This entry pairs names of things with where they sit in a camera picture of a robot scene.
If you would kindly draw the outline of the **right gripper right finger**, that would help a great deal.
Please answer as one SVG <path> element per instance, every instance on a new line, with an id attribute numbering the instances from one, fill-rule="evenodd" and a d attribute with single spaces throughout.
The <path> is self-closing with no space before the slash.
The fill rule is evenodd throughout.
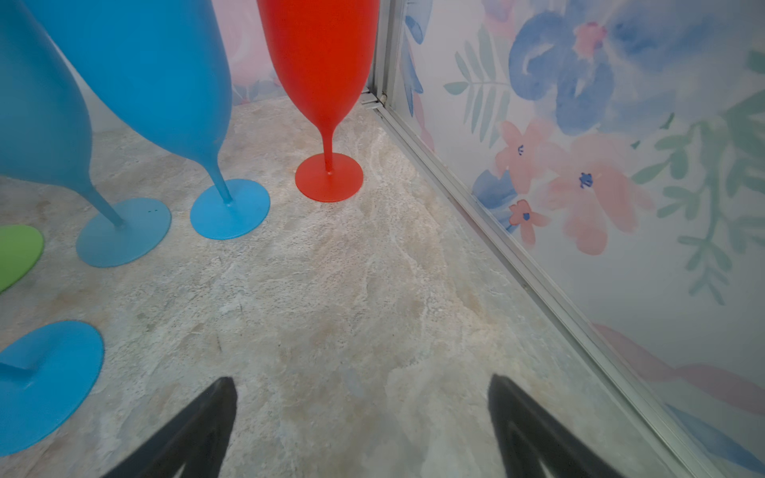
<path id="1" fill-rule="evenodd" d="M 622 476 L 507 376 L 491 377 L 488 410 L 508 477 Z"/>

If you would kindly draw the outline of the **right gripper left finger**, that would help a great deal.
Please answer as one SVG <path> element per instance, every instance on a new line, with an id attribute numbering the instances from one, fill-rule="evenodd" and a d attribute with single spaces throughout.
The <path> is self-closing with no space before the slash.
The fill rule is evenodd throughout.
<path id="1" fill-rule="evenodd" d="M 237 390 L 219 378 L 167 422 L 109 477 L 217 477 L 237 412 Z"/>

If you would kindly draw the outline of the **blue wine glass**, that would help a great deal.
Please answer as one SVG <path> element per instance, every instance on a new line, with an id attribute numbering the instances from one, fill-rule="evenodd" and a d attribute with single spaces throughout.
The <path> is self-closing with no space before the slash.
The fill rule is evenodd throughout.
<path id="1" fill-rule="evenodd" d="M 105 358 L 100 332 L 80 321 L 39 328 L 1 352 L 1 455 L 57 430 L 96 384 Z"/>
<path id="2" fill-rule="evenodd" d="M 191 207 L 201 236 L 243 236 L 267 217 L 258 182 L 223 177 L 218 154 L 232 113 L 231 75 L 209 1 L 29 1 L 96 96 L 136 133 L 201 165 L 213 186 Z"/>

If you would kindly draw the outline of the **green wine glass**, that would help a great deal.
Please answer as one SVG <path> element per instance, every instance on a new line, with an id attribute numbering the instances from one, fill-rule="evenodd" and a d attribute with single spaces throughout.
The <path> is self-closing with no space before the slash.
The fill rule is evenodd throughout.
<path id="1" fill-rule="evenodd" d="M 23 278 L 38 262 L 44 250 L 41 232 L 28 225 L 1 227 L 1 291 Z"/>

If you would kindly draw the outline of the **teal wine glass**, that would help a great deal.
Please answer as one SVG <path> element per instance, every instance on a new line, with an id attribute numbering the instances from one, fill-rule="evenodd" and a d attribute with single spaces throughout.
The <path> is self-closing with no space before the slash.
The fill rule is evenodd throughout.
<path id="1" fill-rule="evenodd" d="M 159 200 L 111 205 L 90 177 L 93 136 L 76 80 L 20 1 L 1 4 L 1 173 L 69 188 L 97 211 L 76 242 L 79 258 L 98 268 L 133 262 L 155 249 L 171 227 Z"/>

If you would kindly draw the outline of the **red wine glass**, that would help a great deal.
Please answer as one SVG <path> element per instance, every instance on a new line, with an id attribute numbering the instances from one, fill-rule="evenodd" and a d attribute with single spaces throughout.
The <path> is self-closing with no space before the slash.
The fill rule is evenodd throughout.
<path id="1" fill-rule="evenodd" d="M 322 137 L 322 153 L 300 164 L 296 185 L 319 202 L 348 199 L 361 189 L 363 170 L 352 157 L 333 151 L 333 137 L 368 81 L 380 3 L 262 0 L 257 5 L 277 77 Z"/>

